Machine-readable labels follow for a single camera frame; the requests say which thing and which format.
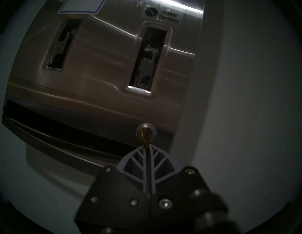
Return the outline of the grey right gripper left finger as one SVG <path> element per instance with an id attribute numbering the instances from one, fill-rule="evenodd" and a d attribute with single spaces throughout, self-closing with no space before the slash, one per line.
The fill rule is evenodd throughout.
<path id="1" fill-rule="evenodd" d="M 81 234 L 127 230 L 149 219 L 146 152 L 141 146 L 100 169 L 75 215 Z"/>

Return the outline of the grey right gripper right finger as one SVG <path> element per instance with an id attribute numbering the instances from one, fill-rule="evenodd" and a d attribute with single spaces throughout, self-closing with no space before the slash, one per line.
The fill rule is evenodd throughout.
<path id="1" fill-rule="evenodd" d="M 228 208 L 192 166 L 150 145 L 152 234 L 227 234 Z"/>

